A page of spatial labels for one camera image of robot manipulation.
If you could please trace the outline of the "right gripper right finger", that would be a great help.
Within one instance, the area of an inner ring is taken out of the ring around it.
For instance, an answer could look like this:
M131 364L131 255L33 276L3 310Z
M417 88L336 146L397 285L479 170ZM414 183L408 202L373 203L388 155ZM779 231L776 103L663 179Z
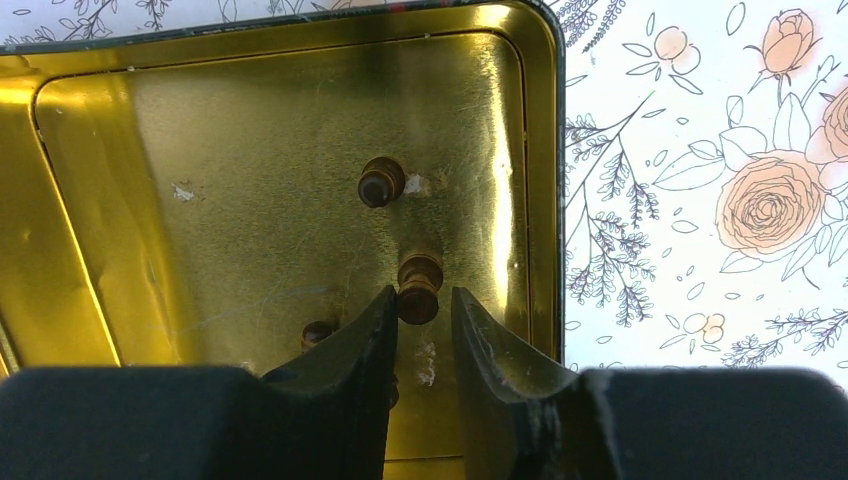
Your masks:
M847 399L805 369L569 370L452 291L470 479L843 479Z

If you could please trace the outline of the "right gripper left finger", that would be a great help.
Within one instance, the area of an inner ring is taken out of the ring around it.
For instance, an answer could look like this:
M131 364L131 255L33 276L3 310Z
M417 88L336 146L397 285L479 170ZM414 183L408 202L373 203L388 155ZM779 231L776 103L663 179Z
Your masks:
M263 376L235 366L25 369L1 385L1 475L378 479L397 336L386 287Z

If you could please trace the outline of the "gold metal tin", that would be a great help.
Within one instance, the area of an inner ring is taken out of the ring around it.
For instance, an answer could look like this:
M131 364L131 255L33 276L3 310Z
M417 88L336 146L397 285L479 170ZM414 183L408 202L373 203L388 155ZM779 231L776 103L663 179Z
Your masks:
M297 357L401 262L442 266L401 325L388 479L461 479L451 291L561 356L563 39L538 1L422 1L1 45L1 374ZM376 157L406 175L369 208Z

